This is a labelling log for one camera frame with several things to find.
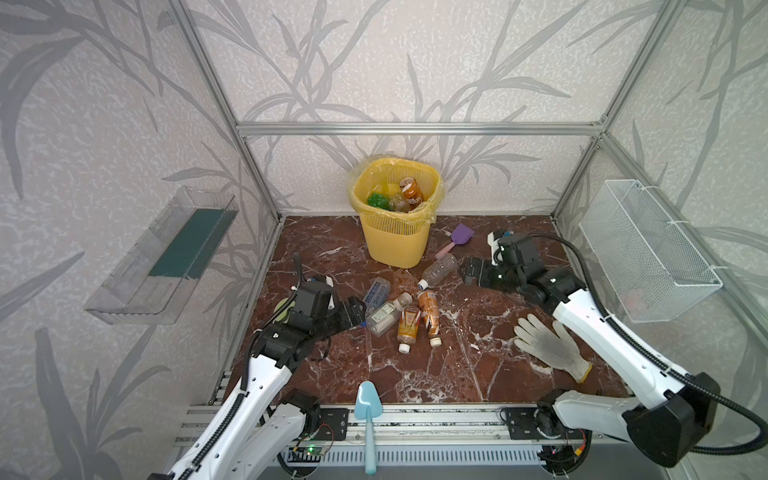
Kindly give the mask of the clear bottle green label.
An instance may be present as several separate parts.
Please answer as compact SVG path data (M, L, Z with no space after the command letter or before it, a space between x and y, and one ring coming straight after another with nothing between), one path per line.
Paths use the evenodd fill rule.
M412 301L412 296L408 292L404 292L396 299L385 302L368 317L366 321L368 331L376 337L383 335L391 326L399 321L401 312Z

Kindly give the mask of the soda water bottle blue cap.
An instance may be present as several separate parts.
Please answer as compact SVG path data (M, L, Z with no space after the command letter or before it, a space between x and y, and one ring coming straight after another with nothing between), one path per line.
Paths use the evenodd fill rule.
M384 278L376 277L363 298L366 314L371 315L381 307L388 300L390 291L391 283Z

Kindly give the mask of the clear bottle white cap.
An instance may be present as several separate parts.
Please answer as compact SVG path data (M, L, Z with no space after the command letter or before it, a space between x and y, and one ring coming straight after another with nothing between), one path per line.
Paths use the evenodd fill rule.
M417 286L420 290L434 288L458 267L457 258L452 254L446 254L442 259L436 260L424 270Z

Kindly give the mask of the gold red tea bottle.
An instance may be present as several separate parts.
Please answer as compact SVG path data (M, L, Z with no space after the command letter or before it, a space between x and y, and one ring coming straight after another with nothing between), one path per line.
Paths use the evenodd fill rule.
M401 314L398 325L397 341L398 351L408 354L418 337L421 311L416 306L406 307Z

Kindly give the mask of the brown coffee bottle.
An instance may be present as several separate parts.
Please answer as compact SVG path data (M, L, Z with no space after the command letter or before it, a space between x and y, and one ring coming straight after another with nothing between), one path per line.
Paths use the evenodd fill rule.
M430 290L421 291L418 294L419 308L427 329L429 343L432 348L442 345L440 338L440 311L436 294Z

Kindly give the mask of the small green Sprite bottle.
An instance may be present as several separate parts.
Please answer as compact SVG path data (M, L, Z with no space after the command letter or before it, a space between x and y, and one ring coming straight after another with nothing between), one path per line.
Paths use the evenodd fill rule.
M381 193L373 192L367 198L367 204L371 207L390 211L391 205L389 198Z

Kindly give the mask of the brown Nescafe bottle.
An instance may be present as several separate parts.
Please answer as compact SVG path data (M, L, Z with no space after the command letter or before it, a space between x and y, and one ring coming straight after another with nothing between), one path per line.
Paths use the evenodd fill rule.
M402 179L400 188L410 210L416 209L423 203L424 196L415 178L406 177Z

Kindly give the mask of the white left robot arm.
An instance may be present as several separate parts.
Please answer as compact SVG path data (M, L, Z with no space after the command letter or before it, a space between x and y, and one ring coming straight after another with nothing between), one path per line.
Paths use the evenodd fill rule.
M255 335L240 380L203 433L166 473L151 479L256 479L287 445L319 429L317 401L293 393L267 410L319 342L365 321L366 305L301 279Z

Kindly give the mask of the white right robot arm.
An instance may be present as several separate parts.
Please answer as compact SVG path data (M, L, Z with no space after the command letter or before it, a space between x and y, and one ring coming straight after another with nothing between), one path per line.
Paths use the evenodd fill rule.
M551 326L528 316L518 325L519 349L553 369L583 381L591 365L583 340L629 387L628 398L555 390L537 405L542 431L590 430L632 443L663 467L676 466L712 428L720 393L708 375L680 372L663 355L622 326L594 294L588 273L546 267L535 234L493 232L491 256L469 257L460 271L466 283L518 294L553 317Z

